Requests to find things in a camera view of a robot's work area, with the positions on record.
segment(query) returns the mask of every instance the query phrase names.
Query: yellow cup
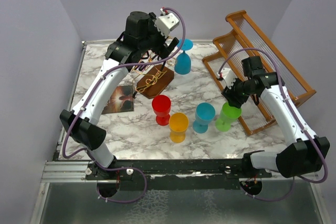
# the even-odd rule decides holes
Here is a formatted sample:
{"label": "yellow cup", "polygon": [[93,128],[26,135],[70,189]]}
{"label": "yellow cup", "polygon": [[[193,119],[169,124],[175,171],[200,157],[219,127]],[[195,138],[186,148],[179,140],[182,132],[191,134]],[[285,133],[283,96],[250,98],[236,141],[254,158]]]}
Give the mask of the yellow cup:
{"label": "yellow cup", "polygon": [[174,143],[182,143],[185,139],[189,120],[183,113],[175,113],[169,119],[170,139]]}

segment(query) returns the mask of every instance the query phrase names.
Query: plastic cup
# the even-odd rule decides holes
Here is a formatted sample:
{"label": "plastic cup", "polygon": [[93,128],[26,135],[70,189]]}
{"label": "plastic cup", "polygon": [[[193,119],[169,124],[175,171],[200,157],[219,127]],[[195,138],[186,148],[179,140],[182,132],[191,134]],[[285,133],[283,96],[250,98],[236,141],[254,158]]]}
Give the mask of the plastic cup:
{"label": "plastic cup", "polygon": [[169,123],[169,112],[171,108],[171,101],[165,95],[158,95],[152,101],[152,108],[156,114],[156,122],[158,125],[165,126]]}
{"label": "plastic cup", "polygon": [[241,108],[231,107],[228,102],[224,103],[219,118],[216,120],[216,128],[226,132],[231,128],[231,123],[236,121],[241,115]]}
{"label": "plastic cup", "polygon": [[206,102],[200,103],[196,108],[196,120],[193,123],[195,132],[202,134],[208,130],[208,124],[214,119],[216,115],[215,108]]}
{"label": "plastic cup", "polygon": [[169,119],[170,139],[174,143],[182,143],[185,139],[189,120],[183,113],[175,113]]}
{"label": "plastic cup", "polygon": [[189,39],[185,39],[184,43],[182,45],[181,50],[183,52],[176,58],[176,64],[174,67],[174,70],[178,74],[187,74],[191,71],[191,59],[189,55],[186,53],[186,51],[193,48],[193,42]]}

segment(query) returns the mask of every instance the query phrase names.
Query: marble tabletop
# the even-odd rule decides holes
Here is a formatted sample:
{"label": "marble tabletop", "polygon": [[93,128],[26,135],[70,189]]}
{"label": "marble tabletop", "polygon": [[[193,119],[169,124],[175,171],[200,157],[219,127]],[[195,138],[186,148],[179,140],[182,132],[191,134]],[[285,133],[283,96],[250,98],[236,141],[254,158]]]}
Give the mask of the marble tabletop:
{"label": "marble tabletop", "polygon": [[[72,106],[77,104],[96,77],[109,44],[88,44],[80,70]],[[169,126],[159,126],[151,101],[137,94],[133,112],[105,114],[100,117],[98,126],[107,132],[105,142],[118,159],[197,159],[197,158],[241,158],[244,153],[257,150],[280,152],[285,146],[284,136],[275,125],[252,136],[247,136],[238,121],[228,132],[219,132],[215,122],[209,125],[204,134],[193,131],[195,110],[199,103],[208,102],[216,110],[216,118],[226,102],[214,80],[202,63],[205,56],[214,54],[217,49],[212,44],[194,44],[188,51],[192,60],[192,70],[187,75],[175,73],[174,80],[162,92],[172,101],[171,115],[182,112],[189,119],[186,139],[180,144],[169,138]],[[129,74],[121,86],[132,84]],[[79,144],[69,139],[67,154]],[[72,159],[89,159],[81,152]]]}

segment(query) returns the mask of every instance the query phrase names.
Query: purple cable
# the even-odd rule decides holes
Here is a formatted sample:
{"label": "purple cable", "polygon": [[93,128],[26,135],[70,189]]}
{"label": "purple cable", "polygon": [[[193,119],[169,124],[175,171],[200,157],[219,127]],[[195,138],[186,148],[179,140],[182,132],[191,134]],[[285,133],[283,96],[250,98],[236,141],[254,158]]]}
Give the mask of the purple cable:
{"label": "purple cable", "polygon": [[258,200],[261,200],[261,201],[266,201],[266,202],[277,202],[277,201],[281,201],[283,199],[286,199],[289,195],[291,195],[291,193],[293,192],[293,189],[295,187],[295,177],[293,177],[293,180],[292,180],[292,184],[290,185],[290,189],[288,191],[288,193],[286,193],[285,195],[279,197],[279,198],[275,198],[275,199],[267,199],[267,198],[262,198],[262,197],[257,197],[255,195],[252,195],[252,194],[249,194],[247,193],[241,186],[241,190],[245,193],[245,195],[247,195],[248,197],[251,197],[253,199],[258,199]]}
{"label": "purple cable", "polygon": [[[134,67],[134,66],[148,66],[148,65],[155,65],[155,64],[160,64],[160,63],[164,63],[167,60],[170,60],[171,58],[173,58],[182,48],[183,44],[184,44],[184,40],[185,40],[185,24],[184,24],[184,20],[181,16],[181,14],[178,13],[178,11],[176,11],[173,8],[170,7],[164,7],[163,10],[170,10],[171,12],[175,13],[179,19],[180,22],[182,24],[182,39],[181,39],[181,44],[180,46],[177,48],[177,50],[175,52],[173,52],[172,55],[170,55],[169,57],[163,59],[163,60],[158,60],[158,61],[154,61],[154,62],[146,62],[146,63],[128,63],[128,64],[122,64],[122,65],[118,65],[116,67],[113,67],[111,69],[109,69],[108,71],[106,71],[102,76],[104,77],[103,79],[99,79],[96,84],[93,86],[93,89],[91,90],[90,94],[88,95],[87,99],[84,101],[82,108],[85,108],[86,105],[89,103],[90,99],[92,98],[94,92],[96,91],[96,89],[99,87],[100,83],[113,71],[119,69],[119,68],[123,68],[123,67]],[[75,116],[73,122],[71,123],[68,132],[64,138],[64,143],[63,143],[63,148],[62,148],[62,155],[64,158],[71,158],[73,156],[75,156],[77,153],[86,150],[86,148],[81,148],[76,150],[74,153],[70,154],[69,156],[66,155],[65,150],[66,150],[66,146],[71,134],[72,129],[74,128],[73,126],[75,125],[75,123],[77,122],[78,118],[80,117],[82,113],[82,110],[80,110],[78,112],[78,114]]]}
{"label": "purple cable", "polygon": [[[229,57],[227,57],[227,59],[224,61],[224,63],[221,65],[219,71],[218,71],[218,74],[221,73],[224,65],[226,64],[226,62],[232,57],[234,56],[235,54],[239,53],[239,52],[242,52],[242,51],[247,51],[247,50],[254,50],[254,51],[258,51],[258,52],[261,52],[263,53],[273,64],[274,68],[275,68],[275,71],[277,73],[277,77],[278,77],[278,80],[280,81],[281,80],[281,76],[280,76],[280,71],[279,71],[279,68],[276,64],[276,62],[272,59],[272,57],[265,51],[261,50],[261,49],[258,49],[258,48],[253,48],[253,47],[249,47],[249,48],[243,48],[243,49],[240,49],[238,51],[235,51],[233,54],[231,54]],[[300,126],[301,130],[305,133],[305,135],[307,136],[307,138],[309,139],[309,141],[311,142],[311,144],[314,146],[314,149],[316,150],[317,154],[319,155],[321,161],[322,161],[322,164],[323,164],[323,168],[324,168],[324,176],[323,178],[321,178],[320,180],[312,180],[312,179],[308,179],[308,178],[305,178],[305,177],[302,177],[302,176],[298,176],[299,178],[307,181],[307,182],[310,182],[310,183],[314,183],[314,184],[319,184],[319,183],[322,183],[324,182],[327,178],[328,178],[328,167],[327,167],[327,163],[326,163],[326,160],[324,159],[320,149],[318,148],[317,144],[315,143],[314,139],[312,138],[312,136],[308,133],[307,130],[305,130],[305,127],[304,125],[301,123],[300,119],[298,118],[298,116],[296,115],[293,107],[291,106],[291,104],[289,103],[289,101],[286,99],[286,94],[285,94],[285,91],[282,87],[282,85],[279,85],[280,87],[280,92],[281,92],[281,95],[287,105],[287,107],[289,108],[291,114],[293,115],[295,121],[298,123],[298,125]]]}

